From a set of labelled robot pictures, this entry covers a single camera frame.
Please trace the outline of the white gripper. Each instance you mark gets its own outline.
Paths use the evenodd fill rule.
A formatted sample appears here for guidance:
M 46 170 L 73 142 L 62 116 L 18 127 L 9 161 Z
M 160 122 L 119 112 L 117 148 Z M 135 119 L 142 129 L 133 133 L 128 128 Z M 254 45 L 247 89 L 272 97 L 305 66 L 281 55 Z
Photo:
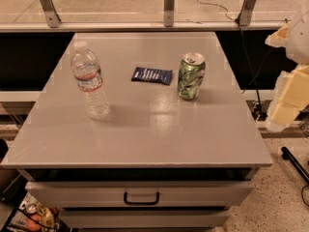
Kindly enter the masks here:
M 269 35 L 265 44 L 286 47 L 286 55 L 298 64 L 309 64 L 309 3 L 293 20 Z M 309 66 L 297 65 L 291 72 L 282 71 L 275 83 L 273 100 L 267 110 L 266 127 L 280 132 L 290 126 L 309 105 Z

